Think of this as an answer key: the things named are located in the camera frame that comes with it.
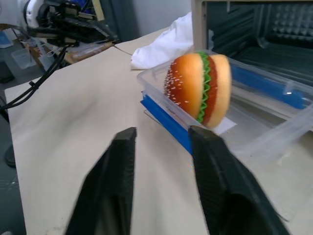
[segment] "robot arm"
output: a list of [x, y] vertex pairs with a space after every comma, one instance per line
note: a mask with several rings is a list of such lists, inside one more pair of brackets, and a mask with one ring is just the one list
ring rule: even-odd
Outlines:
[[117, 41], [117, 36], [105, 24], [93, 15], [82, 13], [81, 7], [69, 0], [17, 0], [3, 4], [3, 9], [8, 9], [7, 12], [17, 9], [18, 13], [0, 23], [21, 26], [29, 36], [58, 47], [77, 47], [79, 42]]

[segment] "blue plastic piece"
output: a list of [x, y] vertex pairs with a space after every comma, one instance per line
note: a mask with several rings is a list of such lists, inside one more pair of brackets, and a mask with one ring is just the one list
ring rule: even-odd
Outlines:
[[304, 109], [303, 94], [297, 90], [291, 90], [290, 94], [285, 93], [286, 85], [271, 81], [254, 72], [237, 66], [231, 66], [232, 77], [235, 81], [243, 83], [261, 93], [267, 94], [276, 100], [288, 104], [296, 109]]
[[141, 101], [143, 106], [174, 136], [174, 138], [190, 153], [191, 142], [188, 138], [188, 131], [179, 125], [167, 112], [158, 106], [148, 95], [143, 95]]
[[11, 44], [12, 42], [8, 39], [4, 31], [0, 31], [0, 45]]
[[[80, 5], [81, 8], [83, 8], [87, 2], [87, 0], [71, 0], [71, 1]], [[91, 14], [90, 9], [88, 9], [88, 8], [84, 12]]]

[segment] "hamburger bun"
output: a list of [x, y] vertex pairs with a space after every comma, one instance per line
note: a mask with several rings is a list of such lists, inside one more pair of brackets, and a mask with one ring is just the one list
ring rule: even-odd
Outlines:
[[218, 126], [231, 94], [227, 57], [199, 52], [177, 58], [168, 69], [164, 94], [201, 124]]

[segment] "beige tabletop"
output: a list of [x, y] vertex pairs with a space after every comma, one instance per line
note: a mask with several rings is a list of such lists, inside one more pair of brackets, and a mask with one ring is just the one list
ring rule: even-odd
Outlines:
[[[140, 46], [150, 43], [148, 38], [139, 39]], [[132, 234], [207, 235], [192, 158], [144, 114], [139, 72], [130, 71], [131, 56], [120, 51], [131, 54], [135, 47], [132, 43], [117, 47], [56, 71], [29, 101], [9, 110], [27, 234], [63, 234], [85, 175], [117, 132], [135, 126]], [[28, 86], [6, 90], [8, 101]], [[290, 146], [282, 163], [266, 171], [252, 166], [278, 210], [286, 205], [273, 195], [277, 177], [295, 179], [293, 192], [298, 182], [312, 178], [312, 142], [312, 133], [307, 133]], [[311, 189], [312, 185], [297, 204], [297, 214], [286, 223], [292, 234], [307, 235], [313, 229]]]

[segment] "white cloth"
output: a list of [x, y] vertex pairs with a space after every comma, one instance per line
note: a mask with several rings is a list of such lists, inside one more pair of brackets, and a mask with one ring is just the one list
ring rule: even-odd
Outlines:
[[191, 12], [175, 20], [170, 28], [150, 45], [138, 48], [133, 56], [133, 70], [147, 70], [184, 55], [193, 47]]

